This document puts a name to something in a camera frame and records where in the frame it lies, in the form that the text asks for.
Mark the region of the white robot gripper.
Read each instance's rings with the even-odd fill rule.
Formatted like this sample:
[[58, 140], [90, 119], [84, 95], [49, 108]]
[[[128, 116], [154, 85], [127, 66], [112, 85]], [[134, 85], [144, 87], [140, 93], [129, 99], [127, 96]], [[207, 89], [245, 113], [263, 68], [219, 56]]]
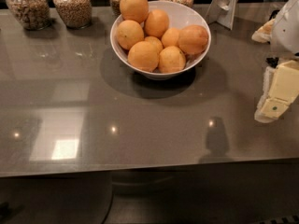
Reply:
[[[299, 0], [289, 0], [276, 15], [251, 36], [267, 43], [279, 56], [299, 56]], [[263, 74], [263, 95], [254, 118], [261, 123], [279, 119], [299, 96], [299, 62], [282, 60], [268, 65]]]

